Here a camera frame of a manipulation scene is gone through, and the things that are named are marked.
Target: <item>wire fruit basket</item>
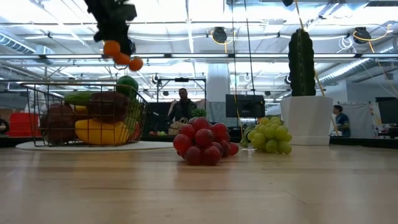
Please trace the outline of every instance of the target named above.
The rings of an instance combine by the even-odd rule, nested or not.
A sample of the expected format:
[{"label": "wire fruit basket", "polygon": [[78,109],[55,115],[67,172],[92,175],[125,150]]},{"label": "wire fruit basket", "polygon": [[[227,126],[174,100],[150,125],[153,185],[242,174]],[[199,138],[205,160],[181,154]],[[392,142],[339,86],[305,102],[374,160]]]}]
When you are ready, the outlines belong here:
[{"label": "wire fruit basket", "polygon": [[132,86],[90,84],[98,91],[87,90],[84,83],[21,86],[29,95],[29,114],[39,116],[39,124],[32,126],[36,147],[120,146],[140,141],[148,102]]}]

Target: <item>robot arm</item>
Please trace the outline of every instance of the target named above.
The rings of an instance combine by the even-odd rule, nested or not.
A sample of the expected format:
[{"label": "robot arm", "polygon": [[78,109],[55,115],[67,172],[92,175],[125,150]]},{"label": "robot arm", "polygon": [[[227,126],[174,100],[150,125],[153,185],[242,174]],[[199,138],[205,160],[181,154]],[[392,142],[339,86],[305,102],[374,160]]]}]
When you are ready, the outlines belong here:
[{"label": "robot arm", "polygon": [[121,52],[126,55],[135,53],[136,46],[128,37],[129,26],[126,21],[137,17],[135,5],[125,4],[127,0],[85,0],[88,13],[97,20],[99,31],[94,41],[115,40],[119,42]]}]

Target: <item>white planter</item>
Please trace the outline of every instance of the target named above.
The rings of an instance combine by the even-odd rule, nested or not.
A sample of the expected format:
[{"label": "white planter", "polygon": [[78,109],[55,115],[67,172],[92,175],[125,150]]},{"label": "white planter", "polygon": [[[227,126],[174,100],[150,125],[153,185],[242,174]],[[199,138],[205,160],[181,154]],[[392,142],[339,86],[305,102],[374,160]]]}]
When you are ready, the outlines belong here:
[{"label": "white planter", "polygon": [[296,96],[283,99],[280,110],[292,145],[327,146],[333,99],[324,96]]}]

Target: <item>man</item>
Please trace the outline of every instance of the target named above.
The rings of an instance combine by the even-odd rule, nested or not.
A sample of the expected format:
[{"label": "man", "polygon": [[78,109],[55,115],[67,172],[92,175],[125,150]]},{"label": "man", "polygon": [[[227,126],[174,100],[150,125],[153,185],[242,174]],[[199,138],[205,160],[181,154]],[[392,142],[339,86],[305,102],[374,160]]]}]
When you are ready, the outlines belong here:
[{"label": "man", "polygon": [[178,91],[180,95],[180,101],[176,102],[173,105],[173,108],[167,117],[169,121],[175,118],[176,121],[179,121],[181,118],[192,118],[192,110],[196,109],[197,106],[188,98],[188,93],[185,88],[181,88]]},{"label": "man", "polygon": [[340,105],[333,106],[333,114],[336,115],[336,125],[338,131],[341,131],[343,137],[350,137],[351,131],[349,130],[348,116],[343,114],[343,107]]}]

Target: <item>wooden table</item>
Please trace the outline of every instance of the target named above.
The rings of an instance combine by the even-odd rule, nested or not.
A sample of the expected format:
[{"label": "wooden table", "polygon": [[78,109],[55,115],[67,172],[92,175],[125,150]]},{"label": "wooden table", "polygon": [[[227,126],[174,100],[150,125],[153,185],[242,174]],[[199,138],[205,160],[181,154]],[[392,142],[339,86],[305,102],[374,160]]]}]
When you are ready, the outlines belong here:
[{"label": "wooden table", "polygon": [[173,150],[0,149],[0,223],[397,223],[398,151],[294,147],[190,167]]}]

